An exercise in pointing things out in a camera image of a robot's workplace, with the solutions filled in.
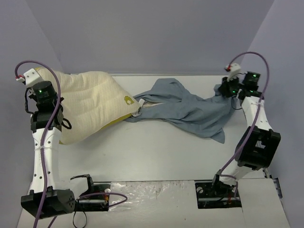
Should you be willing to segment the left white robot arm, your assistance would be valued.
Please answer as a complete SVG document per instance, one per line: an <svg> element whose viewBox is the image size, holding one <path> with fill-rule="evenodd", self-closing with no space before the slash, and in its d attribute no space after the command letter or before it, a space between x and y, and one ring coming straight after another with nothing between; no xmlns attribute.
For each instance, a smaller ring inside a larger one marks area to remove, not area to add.
<svg viewBox="0 0 304 228"><path fill-rule="evenodd" d="M34 174L29 194L21 197L21 206L37 219L72 213L76 199L95 195L89 174L61 180L59 177L59 141L62 134L63 108L50 81L33 85L37 111L31 116L34 139Z"/></svg>

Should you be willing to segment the striped pillowcase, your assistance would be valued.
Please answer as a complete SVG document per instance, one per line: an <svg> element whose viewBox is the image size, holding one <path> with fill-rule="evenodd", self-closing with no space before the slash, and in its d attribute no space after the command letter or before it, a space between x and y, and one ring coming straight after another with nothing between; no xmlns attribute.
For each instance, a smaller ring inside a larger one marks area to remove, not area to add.
<svg viewBox="0 0 304 228"><path fill-rule="evenodd" d="M223 127L230 120L235 102L223 97L219 85L214 86L214 95L201 98L190 93L175 78L157 79L152 88L137 94L136 101L143 100L137 116L126 122L136 123L147 120L162 120L200 138L211 138L225 142Z"/></svg>

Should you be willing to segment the cream white pillow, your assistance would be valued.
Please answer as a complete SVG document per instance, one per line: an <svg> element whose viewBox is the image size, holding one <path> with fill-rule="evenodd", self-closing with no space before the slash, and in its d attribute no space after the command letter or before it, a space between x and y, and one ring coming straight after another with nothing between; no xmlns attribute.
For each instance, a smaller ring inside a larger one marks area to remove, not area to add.
<svg viewBox="0 0 304 228"><path fill-rule="evenodd" d="M99 130L138 112L140 104L106 72L65 74L55 71L59 84L46 68L37 68L41 77L61 92L63 115L71 123L64 128L60 143L78 143Z"/></svg>

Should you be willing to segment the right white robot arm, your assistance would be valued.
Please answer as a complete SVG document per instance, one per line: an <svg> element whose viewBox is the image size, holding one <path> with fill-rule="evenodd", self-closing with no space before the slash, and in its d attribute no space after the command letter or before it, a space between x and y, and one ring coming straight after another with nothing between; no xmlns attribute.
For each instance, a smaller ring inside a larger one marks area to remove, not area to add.
<svg viewBox="0 0 304 228"><path fill-rule="evenodd" d="M246 72L242 82L238 76L222 78L220 94L237 98L241 103L247 129L240 139L233 157L214 176L211 192L222 196L227 190L236 190L237 182L247 174L269 167L281 141L280 133L269 124L264 109L264 96L258 91L260 74Z"/></svg>

